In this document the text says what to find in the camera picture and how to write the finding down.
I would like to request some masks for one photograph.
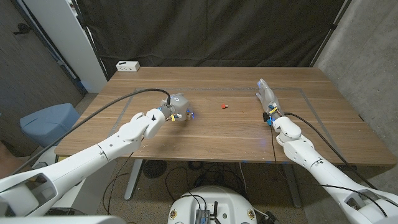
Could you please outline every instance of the black curtain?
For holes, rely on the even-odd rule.
[[[307,67],[344,0],[79,0],[109,76],[141,66]]]

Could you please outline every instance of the white robot body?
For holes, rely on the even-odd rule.
[[[192,195],[199,195],[203,197],[207,204],[207,210],[210,214],[214,214],[215,202],[217,202],[217,219],[220,223],[230,224],[256,224],[257,219],[254,214],[253,206],[242,195],[235,191],[221,186],[203,186],[190,191]],[[169,212],[168,224],[215,224],[211,218],[197,218],[197,210],[199,204],[193,196],[188,192],[182,195],[182,198],[176,200]],[[204,210],[205,203],[203,199],[196,196],[199,201],[201,209]]]

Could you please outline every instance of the white power outlet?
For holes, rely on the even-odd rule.
[[[119,72],[136,72],[139,69],[139,62],[120,61],[116,64]]]

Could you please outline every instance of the white robotic arm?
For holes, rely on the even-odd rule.
[[[351,223],[398,223],[398,196],[357,184],[328,162],[315,150],[312,142],[301,134],[301,129],[288,117],[283,116],[278,99],[267,83],[261,79],[258,85],[257,96],[270,116],[269,124],[279,133],[276,140],[283,146],[285,155],[306,168],[321,185],[324,185],[323,188],[335,199]],[[386,214],[368,198],[344,188],[372,198]]]
[[[177,104],[172,101],[146,115],[136,114],[114,135],[58,163],[1,179],[0,217],[44,215],[74,185],[113,159],[139,149],[142,137],[153,138],[166,118],[177,113],[190,117],[189,102],[182,95],[178,99]]]

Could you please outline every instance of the wooden table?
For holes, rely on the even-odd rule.
[[[273,89],[285,112],[312,123],[348,162],[366,166],[397,162],[317,68],[141,67],[134,73],[116,72],[79,121],[134,90],[163,88],[170,94],[184,93],[195,119],[166,122],[155,138],[143,140],[133,158],[273,163],[270,127],[262,120],[256,97],[260,78]],[[136,113],[158,107],[161,99],[165,99],[162,93],[147,92],[116,103],[62,140],[56,154],[69,156],[102,141]],[[229,108],[221,109],[222,103]],[[291,119],[322,156],[342,164],[312,129]],[[277,162],[290,162],[276,141],[275,150]]]

